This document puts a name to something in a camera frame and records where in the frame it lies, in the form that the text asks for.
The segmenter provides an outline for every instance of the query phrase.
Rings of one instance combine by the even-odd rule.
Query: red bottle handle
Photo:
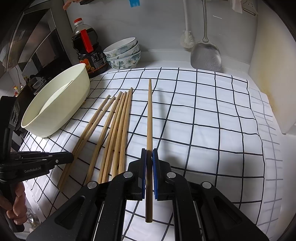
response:
[[[92,47],[92,44],[91,44],[91,41],[89,39],[86,29],[81,30],[80,33],[81,33],[82,41],[84,43],[86,51],[88,53],[92,52],[94,50],[94,48]]]

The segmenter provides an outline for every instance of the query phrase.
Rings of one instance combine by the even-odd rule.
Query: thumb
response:
[[[5,210],[12,210],[12,204],[2,195],[0,195],[0,207]]]

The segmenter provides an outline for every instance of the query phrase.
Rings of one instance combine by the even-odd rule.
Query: stack of bowls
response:
[[[141,58],[140,46],[135,37],[120,40],[104,49],[107,62],[115,69],[132,69]]]

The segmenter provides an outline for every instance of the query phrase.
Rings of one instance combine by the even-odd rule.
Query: bottle label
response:
[[[104,56],[104,54],[96,51],[91,54],[88,54],[83,59],[79,59],[79,61],[80,63],[86,64],[85,67],[88,74],[97,71],[98,69],[102,68],[107,64],[106,57]]]

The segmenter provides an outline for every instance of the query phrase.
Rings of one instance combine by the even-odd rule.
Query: silver screw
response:
[[[168,172],[167,173],[167,177],[168,178],[175,178],[176,177],[176,173],[174,173],[174,172]]]
[[[89,183],[87,184],[87,187],[88,187],[89,189],[93,189],[93,188],[95,188],[95,187],[96,187],[96,182],[94,182],[94,181],[89,182]]]
[[[132,172],[125,172],[125,173],[123,174],[123,176],[124,176],[125,178],[130,178],[130,177],[133,176],[133,173],[132,173]]]
[[[210,188],[212,187],[212,184],[209,183],[209,182],[203,182],[203,183],[202,183],[202,187],[203,187],[203,188],[206,188],[206,189],[210,189]]]

